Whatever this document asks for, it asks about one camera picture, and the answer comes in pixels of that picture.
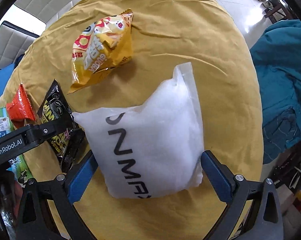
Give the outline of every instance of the yellow snack bag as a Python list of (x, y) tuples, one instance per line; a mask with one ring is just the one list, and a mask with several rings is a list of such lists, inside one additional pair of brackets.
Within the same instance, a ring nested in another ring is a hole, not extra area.
[(75, 40), (69, 94), (100, 82), (132, 58), (132, 17), (132, 10), (128, 9), (120, 15), (100, 19)]

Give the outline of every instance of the blue gripper pad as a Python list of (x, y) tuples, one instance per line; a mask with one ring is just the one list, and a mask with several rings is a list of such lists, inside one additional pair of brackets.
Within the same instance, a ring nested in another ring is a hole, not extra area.
[(98, 163), (92, 154), (69, 184), (68, 200), (71, 204), (81, 199), (97, 168)]
[(225, 203), (230, 203), (232, 200), (232, 187), (218, 167), (218, 165), (221, 164), (215, 163), (215, 161), (209, 156), (209, 153), (206, 151), (202, 153), (201, 165), (203, 171), (206, 173), (219, 200)]

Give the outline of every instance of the chair leg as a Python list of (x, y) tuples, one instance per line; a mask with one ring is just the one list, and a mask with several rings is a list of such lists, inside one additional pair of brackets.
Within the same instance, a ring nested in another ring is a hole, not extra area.
[(269, 12), (267, 12), (264, 17), (265, 18), (268, 18), (270, 17), (271, 15), (273, 15), (274, 13), (276, 13), (279, 9), (282, 8), (282, 4), (278, 4), (276, 5), (272, 10), (270, 10)]
[(291, 13), (289, 12), (289, 10), (287, 10), (284, 6), (283, 6), (283, 12), (285, 13), (286, 17), (289, 19), (289, 20), (293, 20), (293, 16), (291, 15)]

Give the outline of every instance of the wrinkled fabric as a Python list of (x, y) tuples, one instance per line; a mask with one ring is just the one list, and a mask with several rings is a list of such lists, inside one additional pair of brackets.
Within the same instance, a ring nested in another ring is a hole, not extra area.
[(301, 21), (271, 25), (250, 52), (262, 98), (263, 163), (269, 163), (301, 141)]
[(297, 126), (295, 111), (289, 108), (263, 127), (263, 163), (270, 163), (276, 159), (285, 151), (287, 145), (293, 146), (300, 137), (301, 131)]
[[(35, 111), (54, 78), (67, 91), (75, 39), (94, 20), (127, 8), (134, 12), (132, 60), (101, 83), (66, 95), (72, 110), (141, 105), (162, 81), (171, 78), (176, 65), (191, 62), (205, 149), (234, 174), (259, 180), (263, 137), (256, 71), (243, 36), (215, 0), (82, 0), (29, 47), (5, 88), (0, 106), (12, 100), (20, 82)], [(48, 143), (27, 152), (25, 158), (38, 181), (54, 179), (60, 173)], [(173, 195), (116, 199), (108, 193), (97, 170), (75, 207), (98, 239), (201, 240), (225, 203), (219, 201), (206, 176), (199, 187)], [(51, 208), (59, 229), (65, 231), (56, 209)]]

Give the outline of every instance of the black printed lettering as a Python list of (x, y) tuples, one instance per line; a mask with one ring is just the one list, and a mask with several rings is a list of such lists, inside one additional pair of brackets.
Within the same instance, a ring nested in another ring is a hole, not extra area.
[(118, 124), (119, 121), (122, 119), (122, 117), (123, 117), (124, 114), (125, 114), (125, 113), (121, 113), (121, 114), (119, 115), (119, 117), (117, 117), (115, 120), (111, 120), (110, 117), (107, 117), (107, 118), (106, 118), (106, 123), (111, 124), (111, 125)]
[(88, 26), (88, 27), (84, 30), (84, 32), (88, 33), (88, 32), (90, 32), (91, 29), (92, 29), (92, 27)]
[(137, 197), (139, 197), (139, 198), (150, 198), (151, 196), (148, 195), (147, 197), (141, 197), (141, 196), (137, 196)]
[(146, 185), (144, 182), (142, 181), (134, 181), (134, 182), (128, 182), (129, 185), (135, 185), (135, 184), (139, 184), (141, 185), (143, 191), (141, 190), (140, 186), (135, 185), (136, 189), (138, 192), (134, 192), (134, 194), (148, 194), (148, 190), (146, 188)]
[(132, 167), (136, 161), (134, 159), (129, 159), (129, 160), (123, 160), (123, 161), (117, 161), (118, 164), (127, 164), (122, 168), (122, 172), (129, 174), (130, 176), (125, 176), (125, 179), (138, 179), (140, 178), (140, 174), (129, 171), (128, 169)]
[(124, 138), (126, 136), (126, 130), (124, 128), (119, 128), (119, 129), (115, 129), (115, 130), (110, 130), (108, 131), (108, 134), (109, 135), (113, 135), (113, 134), (117, 134), (117, 133), (120, 133), (120, 137), (118, 139), (118, 142), (115, 146), (115, 149), (114, 149), (114, 153), (116, 155), (123, 155), (123, 154), (129, 154), (129, 153), (132, 153), (132, 149), (128, 149), (128, 150), (119, 150), (123, 141), (124, 141)]

